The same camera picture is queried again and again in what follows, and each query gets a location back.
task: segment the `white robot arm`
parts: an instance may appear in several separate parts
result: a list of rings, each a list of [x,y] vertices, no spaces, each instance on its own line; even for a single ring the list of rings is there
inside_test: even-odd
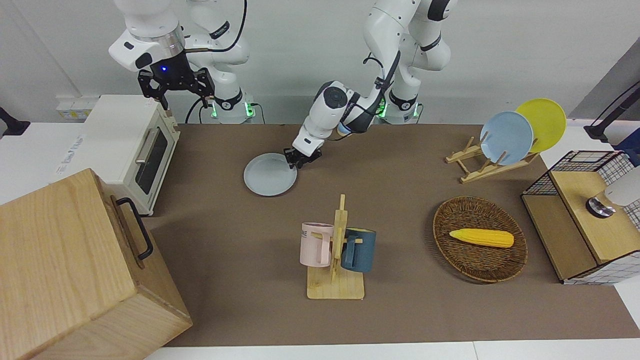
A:
[[[412,26],[411,23],[414,23],[417,36],[423,42],[429,40],[429,37],[436,32],[439,35],[439,28],[435,31],[430,25],[434,21],[430,20],[429,16],[435,19],[436,10],[448,15],[455,2],[456,0],[378,0],[374,3],[365,23],[364,38],[371,50],[372,58],[381,66],[380,77],[376,78],[368,97],[362,97],[339,81],[325,83],[318,91],[309,115],[293,141],[293,148],[285,149],[289,166],[301,168],[305,163],[320,157],[322,155],[320,147],[336,127],[342,138],[351,133],[366,132],[373,118],[379,115],[376,110],[384,99],[385,92],[390,88],[396,69],[402,64],[401,60],[411,58],[411,61],[405,61],[404,64],[404,67],[408,68],[409,64],[416,62],[416,58],[420,58],[415,55],[418,48],[417,42],[411,41],[413,47],[401,45],[402,35]],[[412,21],[416,14],[419,17]],[[423,53],[437,47],[436,52],[444,52],[446,55],[444,56],[446,60],[440,60],[440,62],[449,61],[448,47],[444,42],[431,39],[427,43],[427,46],[429,45],[431,48],[422,51]],[[436,67],[436,57],[431,56],[430,66]]]
[[[168,104],[164,93],[168,90],[193,92],[208,107],[206,98],[214,97],[216,90],[210,70],[213,64],[243,63],[248,59],[246,42],[230,29],[228,21],[221,20],[207,6],[210,0],[187,0],[196,24],[207,32],[207,35],[196,35],[187,40],[176,14],[170,8],[171,0],[114,2],[124,14],[127,29],[111,45],[109,54],[126,69],[138,71],[143,94],[161,102],[165,109],[168,109]],[[244,9],[240,31],[246,16],[246,0]],[[190,63],[200,69],[193,71]],[[219,73],[216,69],[214,74],[237,86],[234,74],[222,76]],[[152,81],[157,83],[155,88],[151,85]]]
[[[240,88],[236,74],[227,65],[246,63],[249,60],[249,45],[241,34],[238,36],[231,29],[221,12],[214,9],[215,3],[210,0],[187,0],[191,18],[203,33],[187,37],[186,47],[218,51],[189,53],[187,59],[196,68],[206,68],[213,79],[216,88],[216,95],[212,99],[215,102],[212,104],[215,119],[223,124],[240,124],[250,116],[247,107],[251,96]]]
[[[382,119],[390,124],[406,124],[414,117],[420,79],[414,68],[440,71],[449,63],[451,50],[442,38],[442,23],[458,0],[422,1],[400,43],[402,57],[399,76],[387,94]]]

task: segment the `brown table mat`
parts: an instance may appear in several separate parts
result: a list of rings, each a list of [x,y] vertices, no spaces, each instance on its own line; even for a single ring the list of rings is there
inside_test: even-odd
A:
[[[181,126],[156,212],[145,219],[194,322],[169,346],[640,336],[613,287],[559,284],[519,198],[544,173],[540,159],[462,185],[461,169],[443,158],[479,126],[372,126],[327,143],[288,193],[253,194],[245,165],[289,147],[299,128]],[[349,225],[378,232],[366,296],[309,300],[300,224],[332,222],[340,193]],[[489,199],[518,222],[529,247],[519,276],[468,282],[427,245],[436,208],[459,195]]]

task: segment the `dark blue mug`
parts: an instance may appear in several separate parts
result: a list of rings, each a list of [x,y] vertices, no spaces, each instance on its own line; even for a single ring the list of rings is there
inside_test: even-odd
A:
[[[342,247],[340,265],[346,270],[355,272],[371,271],[373,252],[376,248],[376,232],[348,227],[344,237],[347,243]]]

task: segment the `sticker label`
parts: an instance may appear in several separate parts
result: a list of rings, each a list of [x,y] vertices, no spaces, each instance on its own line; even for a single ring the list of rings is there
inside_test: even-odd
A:
[[[76,151],[80,149],[80,146],[82,146],[85,136],[85,134],[78,135],[73,145],[71,145],[71,147],[65,154],[65,158],[62,159],[60,165],[58,165],[56,174],[64,174],[65,171],[67,171],[67,167],[69,166],[69,164],[71,164],[71,161],[73,161],[74,157],[76,156]]]

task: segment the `oven window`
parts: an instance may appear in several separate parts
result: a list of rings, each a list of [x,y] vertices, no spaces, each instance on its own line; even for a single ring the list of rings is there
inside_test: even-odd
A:
[[[164,137],[164,134],[160,131],[156,139],[156,143],[151,150],[151,155],[149,155],[149,160],[146,164],[140,165],[140,168],[138,169],[138,173],[136,174],[136,183],[147,195],[151,191],[151,186],[154,184],[154,180],[156,179],[156,174],[160,168],[160,163],[164,157],[167,145],[168,142],[166,141],[166,137]]]

